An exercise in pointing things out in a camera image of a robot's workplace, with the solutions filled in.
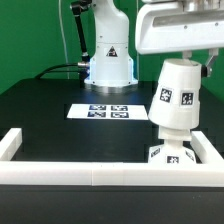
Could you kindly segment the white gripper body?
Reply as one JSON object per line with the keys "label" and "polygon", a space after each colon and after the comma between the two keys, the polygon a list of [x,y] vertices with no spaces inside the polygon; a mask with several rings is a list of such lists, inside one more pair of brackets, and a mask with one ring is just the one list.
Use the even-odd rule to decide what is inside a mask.
{"label": "white gripper body", "polygon": [[144,1],[135,47],[140,54],[224,47],[224,1]]}

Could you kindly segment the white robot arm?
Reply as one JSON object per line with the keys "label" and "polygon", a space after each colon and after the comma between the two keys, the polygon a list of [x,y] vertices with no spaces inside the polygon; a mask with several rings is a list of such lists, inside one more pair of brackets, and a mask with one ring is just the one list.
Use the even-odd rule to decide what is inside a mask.
{"label": "white robot arm", "polygon": [[[135,27],[138,53],[181,52],[207,49],[210,68],[224,48],[224,0],[142,0]],[[93,0],[96,48],[84,85],[104,93],[134,88],[134,63],[128,52],[129,19],[113,0]]]}

